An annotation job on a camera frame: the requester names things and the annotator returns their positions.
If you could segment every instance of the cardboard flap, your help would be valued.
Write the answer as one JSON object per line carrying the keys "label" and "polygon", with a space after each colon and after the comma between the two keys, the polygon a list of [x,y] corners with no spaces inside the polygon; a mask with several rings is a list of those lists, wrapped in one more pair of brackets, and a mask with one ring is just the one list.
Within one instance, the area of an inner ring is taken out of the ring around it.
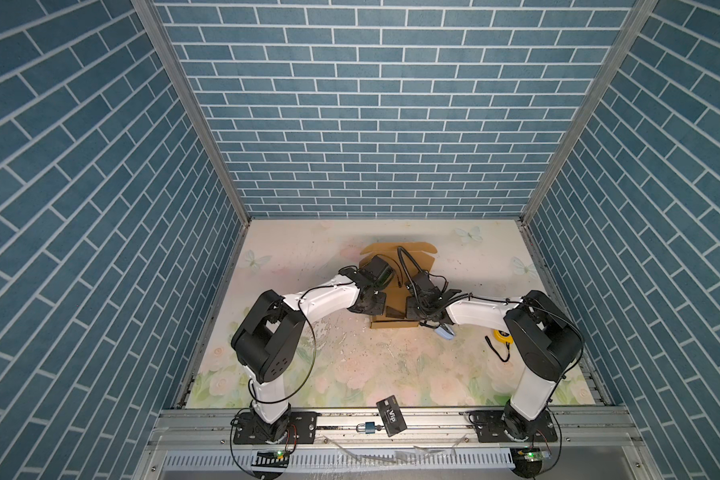
{"label": "cardboard flap", "polygon": [[432,244],[427,242],[377,242],[366,246],[360,252],[361,255],[368,254],[371,252],[389,252],[398,249],[398,246],[403,246],[407,251],[413,252],[427,252],[428,254],[436,254],[438,249]]}

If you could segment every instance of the black mounting plate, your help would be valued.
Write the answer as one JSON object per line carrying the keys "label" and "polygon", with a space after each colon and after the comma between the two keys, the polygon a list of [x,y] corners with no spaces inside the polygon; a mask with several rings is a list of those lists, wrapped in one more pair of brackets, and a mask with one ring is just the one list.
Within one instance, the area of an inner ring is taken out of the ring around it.
{"label": "black mounting plate", "polygon": [[[317,429],[317,412],[291,412],[288,422],[296,427],[298,443],[306,445],[315,443]],[[255,433],[256,419],[251,412],[243,412],[238,417],[237,429],[232,443],[235,445],[269,445],[264,437]]]}
{"label": "black mounting plate", "polygon": [[[502,419],[504,415],[502,410],[473,410],[472,412],[465,413],[465,415],[469,415],[469,420],[474,425],[474,430],[478,434],[478,442],[496,443],[517,441],[507,435],[505,431],[506,426]],[[537,425],[539,431],[544,434],[544,436],[537,432],[536,442],[544,442],[544,437],[547,438],[549,444],[557,441],[557,429],[555,429],[554,423],[552,423],[552,417],[547,409],[539,414]]]}

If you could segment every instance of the cardboard box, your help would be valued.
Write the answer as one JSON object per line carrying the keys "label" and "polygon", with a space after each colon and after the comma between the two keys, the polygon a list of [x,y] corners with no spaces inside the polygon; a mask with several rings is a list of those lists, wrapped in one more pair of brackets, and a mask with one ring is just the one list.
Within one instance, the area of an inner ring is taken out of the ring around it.
{"label": "cardboard box", "polygon": [[[405,283],[408,280],[405,278],[405,273],[401,272],[400,260],[398,258],[398,246],[405,248],[416,262],[424,270],[431,271],[432,265],[434,264],[434,257],[432,254],[436,254],[438,249],[432,244],[427,242],[384,242],[371,244],[366,246],[361,255],[365,255],[360,260],[360,266],[365,265],[374,255],[379,255],[383,258],[394,270],[396,277],[389,283],[387,288],[384,289],[384,293],[387,294],[386,307],[384,308],[384,315],[374,315],[371,317],[371,328],[373,329],[384,329],[384,328],[403,328],[418,326],[418,320],[406,320],[405,318],[405,300],[408,298],[408,289],[405,288]],[[416,274],[416,267],[411,261],[403,256],[405,260],[405,267],[408,268],[408,272],[411,275]]]}

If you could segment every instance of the green leaf print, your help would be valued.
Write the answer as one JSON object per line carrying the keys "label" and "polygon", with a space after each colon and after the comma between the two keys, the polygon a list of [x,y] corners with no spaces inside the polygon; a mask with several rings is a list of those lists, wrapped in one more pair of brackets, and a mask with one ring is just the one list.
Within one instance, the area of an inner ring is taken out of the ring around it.
{"label": "green leaf print", "polygon": [[408,370],[408,366],[405,365],[405,360],[398,360],[398,367],[400,367],[400,372],[404,375],[411,375],[411,371]]}
{"label": "green leaf print", "polygon": [[493,403],[489,403],[489,402],[486,402],[486,403],[489,405],[504,405],[509,401],[509,398],[510,398],[509,395],[496,395],[496,396],[494,396],[494,398],[492,400]]}
{"label": "green leaf print", "polygon": [[304,360],[305,362],[312,361],[312,357],[307,353],[307,350],[304,347],[298,347],[296,349],[296,353],[298,354],[298,358],[301,360]]}
{"label": "green leaf print", "polygon": [[197,394],[195,394],[195,390],[192,390],[192,404],[195,408],[203,408],[206,407],[205,402],[208,401],[208,398],[210,398],[211,392],[209,389],[205,388],[202,390],[199,390]]}
{"label": "green leaf print", "polygon": [[195,384],[192,385],[192,391],[194,392],[195,390],[197,390],[199,392],[202,389],[207,389],[208,377],[210,377],[209,373],[199,373],[197,376],[195,376]]}
{"label": "green leaf print", "polygon": [[553,395],[555,403],[561,404],[561,405],[578,405],[578,401],[574,396],[570,394],[570,386],[567,386],[567,388],[557,388],[555,390],[555,393]]}
{"label": "green leaf print", "polygon": [[477,401],[478,398],[482,397],[477,377],[472,377],[471,379],[469,379],[469,384],[467,384],[467,390],[469,390],[469,394],[472,396],[472,398],[474,398],[475,401]]}
{"label": "green leaf print", "polygon": [[416,359],[416,373],[421,375],[424,369],[427,368],[428,359],[426,355],[421,355]]}

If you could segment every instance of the ventilation grate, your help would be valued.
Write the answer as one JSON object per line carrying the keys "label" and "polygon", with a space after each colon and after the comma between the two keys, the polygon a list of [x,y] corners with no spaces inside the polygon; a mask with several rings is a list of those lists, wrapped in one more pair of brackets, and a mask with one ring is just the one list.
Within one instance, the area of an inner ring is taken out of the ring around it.
{"label": "ventilation grate", "polygon": [[[250,469],[252,461],[263,463],[256,457],[257,450],[235,452],[238,463]],[[291,456],[290,473],[364,472],[399,469],[471,469],[514,468],[508,448],[470,448],[466,451],[444,450],[429,453],[413,449],[356,448],[356,457],[347,456],[336,448],[318,448],[296,452]],[[168,452],[163,463],[164,471],[231,471],[237,470],[229,452],[218,450],[178,450]],[[259,471],[279,472],[281,468],[258,467]]]}

